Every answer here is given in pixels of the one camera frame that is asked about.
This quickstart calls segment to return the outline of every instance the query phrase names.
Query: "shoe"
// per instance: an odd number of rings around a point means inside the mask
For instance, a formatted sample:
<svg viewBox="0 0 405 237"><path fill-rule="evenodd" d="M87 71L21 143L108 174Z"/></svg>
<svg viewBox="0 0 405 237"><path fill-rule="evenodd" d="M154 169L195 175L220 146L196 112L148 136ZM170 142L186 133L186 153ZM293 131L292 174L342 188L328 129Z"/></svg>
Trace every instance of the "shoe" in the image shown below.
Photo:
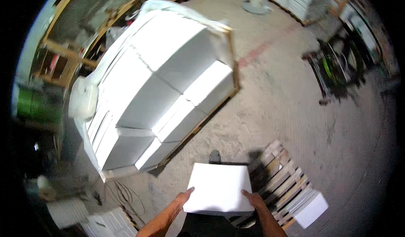
<svg viewBox="0 0 405 237"><path fill-rule="evenodd" d="M212 152L209 155L208 163L209 164L221 164L220 151L212 150Z"/></svg>

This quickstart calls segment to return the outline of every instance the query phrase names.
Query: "white plastic sheet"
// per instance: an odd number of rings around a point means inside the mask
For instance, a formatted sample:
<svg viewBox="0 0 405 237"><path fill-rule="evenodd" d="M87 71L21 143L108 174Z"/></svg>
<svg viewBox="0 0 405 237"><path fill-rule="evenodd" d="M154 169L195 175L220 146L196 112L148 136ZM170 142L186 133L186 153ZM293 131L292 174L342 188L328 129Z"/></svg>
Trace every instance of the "white plastic sheet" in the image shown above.
<svg viewBox="0 0 405 237"><path fill-rule="evenodd" d="M97 68L88 75L85 80L89 85L98 85L105 73L114 66L114 64L119 60L122 50L128 47L129 40L138 30L143 27L149 20L162 11L173 11L183 15L186 18L195 20L201 24L208 27L208 30L212 33L212 42L215 48L215 53L217 59L233 67L232 54L229 48L229 42L226 37L227 30L223 23L211 21L198 12L181 6L175 2L167 0L148 0L140 8L137 19L128 27L128 29L111 45L107 50L104 57L101 59ZM105 182L106 178L99 167L96 155L93 151L90 139L87 133L86 122L88 120L74 118L74 122L78 129L80 136L84 142L84 151L88 155L90 161L92 162L94 168L99 172L102 180Z"/></svg>

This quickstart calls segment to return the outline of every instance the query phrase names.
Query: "hand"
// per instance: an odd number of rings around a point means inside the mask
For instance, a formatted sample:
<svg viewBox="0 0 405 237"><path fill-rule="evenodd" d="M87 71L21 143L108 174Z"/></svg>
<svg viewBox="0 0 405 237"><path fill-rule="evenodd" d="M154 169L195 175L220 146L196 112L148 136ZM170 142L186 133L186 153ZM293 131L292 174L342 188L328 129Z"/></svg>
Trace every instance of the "hand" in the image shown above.
<svg viewBox="0 0 405 237"><path fill-rule="evenodd" d="M241 190L242 194L249 199L250 204L255 208L266 207L265 202L263 201L262 197L258 193L250 194L246 190Z"/></svg>
<svg viewBox="0 0 405 237"><path fill-rule="evenodd" d="M176 198L175 201L177 203L179 203L181 206L183 206L185 204L185 202L187 202L187 200L190 198L190 194L194 191L194 187L189 188L186 192L180 192Z"/></svg>

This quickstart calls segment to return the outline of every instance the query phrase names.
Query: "forearm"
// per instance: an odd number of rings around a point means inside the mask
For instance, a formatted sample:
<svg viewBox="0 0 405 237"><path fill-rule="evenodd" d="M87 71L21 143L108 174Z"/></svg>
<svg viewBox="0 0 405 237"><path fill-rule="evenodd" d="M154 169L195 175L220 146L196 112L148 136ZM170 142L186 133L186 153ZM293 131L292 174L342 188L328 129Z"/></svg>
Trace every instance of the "forearm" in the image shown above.
<svg viewBox="0 0 405 237"><path fill-rule="evenodd" d="M287 237L265 204L256 208L265 237Z"/></svg>
<svg viewBox="0 0 405 237"><path fill-rule="evenodd" d="M161 213L149 221L137 234L137 237L160 237L165 236L170 224L182 210L182 205L178 201L172 201Z"/></svg>

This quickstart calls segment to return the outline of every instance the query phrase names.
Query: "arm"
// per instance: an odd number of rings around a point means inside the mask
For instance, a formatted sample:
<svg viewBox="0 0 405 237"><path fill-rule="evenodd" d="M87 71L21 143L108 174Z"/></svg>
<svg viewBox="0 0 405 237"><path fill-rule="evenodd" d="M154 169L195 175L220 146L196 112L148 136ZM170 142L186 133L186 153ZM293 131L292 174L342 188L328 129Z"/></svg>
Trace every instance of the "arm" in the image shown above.
<svg viewBox="0 0 405 237"><path fill-rule="evenodd" d="M250 194L246 190L242 190L242 194L249 199L250 204L256 209L265 237L287 237L259 194Z"/></svg>
<svg viewBox="0 0 405 237"><path fill-rule="evenodd" d="M149 221L136 235L137 237L160 237L165 236L177 214L183 209L183 205L190 198L194 187L189 188L185 193L180 193L176 198L159 213L154 219Z"/></svg>

